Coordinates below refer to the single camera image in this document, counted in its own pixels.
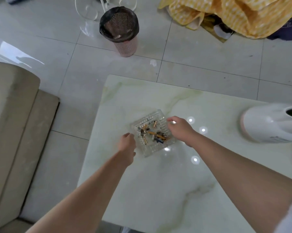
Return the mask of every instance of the beige sofa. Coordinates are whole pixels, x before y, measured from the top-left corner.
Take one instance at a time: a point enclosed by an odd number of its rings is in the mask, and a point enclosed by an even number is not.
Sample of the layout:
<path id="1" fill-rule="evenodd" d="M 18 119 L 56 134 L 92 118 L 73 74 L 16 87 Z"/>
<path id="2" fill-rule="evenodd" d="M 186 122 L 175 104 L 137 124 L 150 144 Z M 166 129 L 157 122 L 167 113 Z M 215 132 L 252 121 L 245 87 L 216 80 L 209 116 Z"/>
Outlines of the beige sofa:
<path id="1" fill-rule="evenodd" d="M 0 62 L 0 227 L 21 211 L 59 103 L 39 83 L 31 72 Z"/>

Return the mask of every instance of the clear square ashtray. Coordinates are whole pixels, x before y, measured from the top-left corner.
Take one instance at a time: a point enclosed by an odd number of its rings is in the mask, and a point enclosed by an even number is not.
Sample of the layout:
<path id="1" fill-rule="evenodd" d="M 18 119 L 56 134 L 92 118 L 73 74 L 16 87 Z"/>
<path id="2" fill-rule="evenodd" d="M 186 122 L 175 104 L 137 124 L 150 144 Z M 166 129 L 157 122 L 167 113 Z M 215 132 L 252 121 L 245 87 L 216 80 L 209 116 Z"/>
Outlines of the clear square ashtray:
<path id="1" fill-rule="evenodd" d="M 161 110 L 156 110 L 130 124 L 134 131 L 136 146 L 147 157 L 175 143 L 176 138 L 168 129 L 167 120 Z"/>

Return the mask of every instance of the yellow gingham fabric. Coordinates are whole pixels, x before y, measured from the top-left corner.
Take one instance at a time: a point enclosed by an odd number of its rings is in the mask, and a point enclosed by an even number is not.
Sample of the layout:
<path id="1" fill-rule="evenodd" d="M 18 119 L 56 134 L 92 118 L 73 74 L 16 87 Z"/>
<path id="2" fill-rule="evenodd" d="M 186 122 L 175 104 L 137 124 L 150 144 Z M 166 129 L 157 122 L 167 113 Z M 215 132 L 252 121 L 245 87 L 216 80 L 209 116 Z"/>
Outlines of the yellow gingham fabric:
<path id="1" fill-rule="evenodd" d="M 204 14 L 216 14 L 229 28 L 253 39 L 268 37 L 292 17 L 292 0 L 161 0 L 158 8 L 166 6 L 181 25 L 191 28 L 198 17 L 197 25 Z"/>

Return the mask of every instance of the left arm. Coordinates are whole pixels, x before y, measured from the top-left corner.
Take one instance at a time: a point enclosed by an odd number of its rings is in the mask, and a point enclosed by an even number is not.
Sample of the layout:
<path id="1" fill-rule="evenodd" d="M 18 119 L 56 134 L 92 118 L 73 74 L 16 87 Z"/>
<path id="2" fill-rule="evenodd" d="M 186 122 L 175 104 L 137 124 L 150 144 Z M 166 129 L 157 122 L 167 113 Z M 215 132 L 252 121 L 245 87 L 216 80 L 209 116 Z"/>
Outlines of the left arm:
<path id="1" fill-rule="evenodd" d="M 136 148 L 134 135 L 121 137 L 119 151 L 80 187 L 51 209 L 27 233 L 95 232 Z"/>

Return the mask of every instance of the purple fabric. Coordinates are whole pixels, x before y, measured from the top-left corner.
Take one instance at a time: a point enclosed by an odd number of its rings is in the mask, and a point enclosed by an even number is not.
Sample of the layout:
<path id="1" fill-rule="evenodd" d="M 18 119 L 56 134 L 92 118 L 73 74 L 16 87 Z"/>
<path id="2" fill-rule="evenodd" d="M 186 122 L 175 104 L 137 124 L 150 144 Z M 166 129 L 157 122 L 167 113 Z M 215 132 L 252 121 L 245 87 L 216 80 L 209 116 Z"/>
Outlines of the purple fabric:
<path id="1" fill-rule="evenodd" d="M 279 30 L 267 37 L 270 40 L 282 39 L 292 41 L 292 18 L 286 22 Z"/>

